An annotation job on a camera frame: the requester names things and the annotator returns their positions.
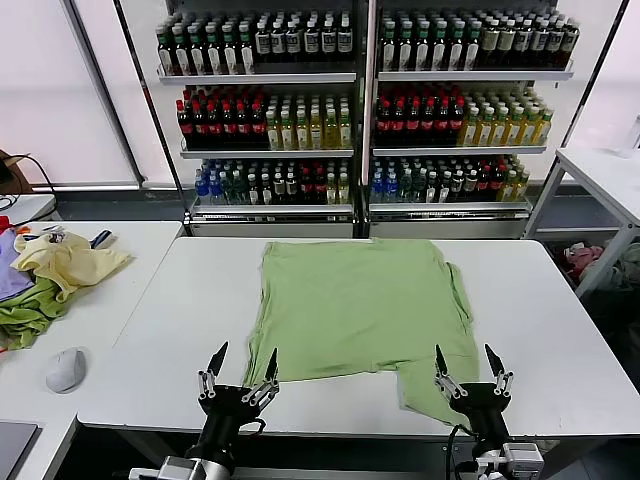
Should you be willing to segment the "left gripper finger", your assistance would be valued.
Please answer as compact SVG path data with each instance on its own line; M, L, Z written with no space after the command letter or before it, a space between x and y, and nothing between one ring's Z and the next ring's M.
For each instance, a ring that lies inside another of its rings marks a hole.
M216 378L226 356L229 343L225 342L220 349L211 357L205 370L198 371L199 399L213 399L216 395Z
M252 387L241 401L249 405L268 405L279 392L279 382L277 379L277 349L274 349L270 357L264 379Z

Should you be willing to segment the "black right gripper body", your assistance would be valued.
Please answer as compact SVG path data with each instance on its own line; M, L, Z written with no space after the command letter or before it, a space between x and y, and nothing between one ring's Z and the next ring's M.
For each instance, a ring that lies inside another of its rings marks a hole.
M449 406L468 419L470 431L481 444L502 446L510 439L503 412L511 395L493 383L463 383L462 387L466 394L452 396Z

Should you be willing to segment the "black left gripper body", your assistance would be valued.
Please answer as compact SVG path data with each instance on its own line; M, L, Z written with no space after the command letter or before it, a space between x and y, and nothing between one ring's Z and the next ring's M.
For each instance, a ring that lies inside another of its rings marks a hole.
M257 435L261 434L266 422L260 418L261 407L254 399L256 395L255 389L216 385L213 397L206 396L200 400L206 421L198 438L197 452L230 453L240 429L248 424L258 423Z

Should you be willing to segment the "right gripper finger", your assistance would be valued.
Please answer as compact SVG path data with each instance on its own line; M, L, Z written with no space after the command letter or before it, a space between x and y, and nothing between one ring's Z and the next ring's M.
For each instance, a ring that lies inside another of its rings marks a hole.
M494 393L509 398L514 380L514 372L505 368L501 358L489 344L484 345L485 353L495 379Z
M435 346L436 374L434 383L446 399L460 399L468 396L468 391L449 375L448 367L439 345Z

